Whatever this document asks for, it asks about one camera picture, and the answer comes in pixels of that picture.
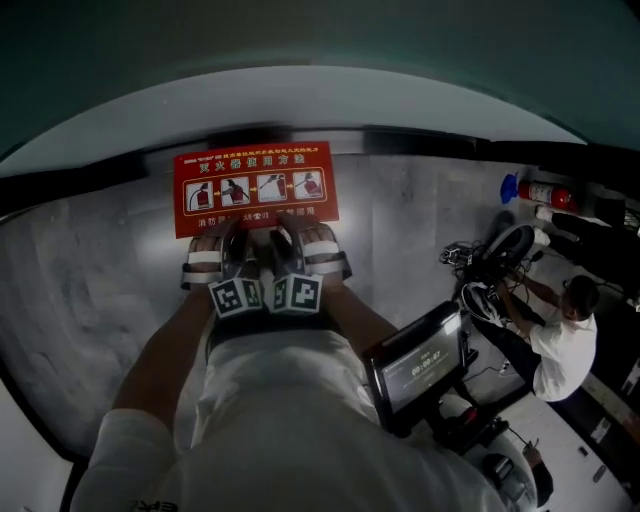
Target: display screen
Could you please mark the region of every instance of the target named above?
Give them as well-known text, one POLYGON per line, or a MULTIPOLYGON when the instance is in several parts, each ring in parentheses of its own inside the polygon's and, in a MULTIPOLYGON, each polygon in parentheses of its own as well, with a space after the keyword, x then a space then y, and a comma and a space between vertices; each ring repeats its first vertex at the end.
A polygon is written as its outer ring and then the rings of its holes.
POLYGON ((460 315, 456 315, 423 344, 382 369, 394 413, 460 364, 459 327, 460 315))

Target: red fire extinguisher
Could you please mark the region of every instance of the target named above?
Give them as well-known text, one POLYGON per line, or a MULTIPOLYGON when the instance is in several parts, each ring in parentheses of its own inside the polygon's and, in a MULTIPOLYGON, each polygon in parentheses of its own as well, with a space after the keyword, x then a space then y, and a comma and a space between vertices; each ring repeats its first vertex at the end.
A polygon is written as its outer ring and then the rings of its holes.
POLYGON ((559 210, 577 210, 575 201, 571 197, 571 191, 552 183, 521 181, 518 184, 518 195, 522 199, 545 203, 559 210))

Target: hand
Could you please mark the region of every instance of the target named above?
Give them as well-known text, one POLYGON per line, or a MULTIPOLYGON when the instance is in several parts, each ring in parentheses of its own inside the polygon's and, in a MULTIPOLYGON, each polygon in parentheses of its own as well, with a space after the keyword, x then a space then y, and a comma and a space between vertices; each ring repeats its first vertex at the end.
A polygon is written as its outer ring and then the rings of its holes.
POLYGON ((507 277, 515 283, 521 283, 524 281, 524 274, 513 269, 509 269, 507 271, 507 277))
POLYGON ((524 455, 524 458, 527 459, 527 462, 529 463, 529 466, 531 468, 542 462, 542 456, 540 455, 540 452, 531 443, 527 443, 527 446, 524 447, 522 454, 524 455))
POLYGON ((505 299, 509 298, 509 289, 507 288, 507 285, 504 284, 504 281, 498 281, 495 284, 494 288, 496 290, 496 294, 502 300, 505 300, 505 299))

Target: green wall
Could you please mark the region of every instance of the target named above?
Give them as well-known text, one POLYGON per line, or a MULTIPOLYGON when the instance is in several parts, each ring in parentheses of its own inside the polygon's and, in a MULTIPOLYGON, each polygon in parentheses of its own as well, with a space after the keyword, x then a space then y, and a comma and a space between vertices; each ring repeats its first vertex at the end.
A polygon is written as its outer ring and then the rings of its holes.
POLYGON ((0 62, 0 154, 145 87, 287 63, 428 76, 640 150, 640 22, 622 0, 15 2, 0 62))

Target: fire extinguisher instruction sign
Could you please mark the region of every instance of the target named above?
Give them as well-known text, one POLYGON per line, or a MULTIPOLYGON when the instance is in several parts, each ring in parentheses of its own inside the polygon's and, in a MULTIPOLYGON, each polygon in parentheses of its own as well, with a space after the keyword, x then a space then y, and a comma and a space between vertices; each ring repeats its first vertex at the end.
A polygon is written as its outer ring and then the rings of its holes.
POLYGON ((246 229, 277 225, 278 211, 338 220, 328 142, 263 144, 174 159, 176 238, 231 217, 246 229))

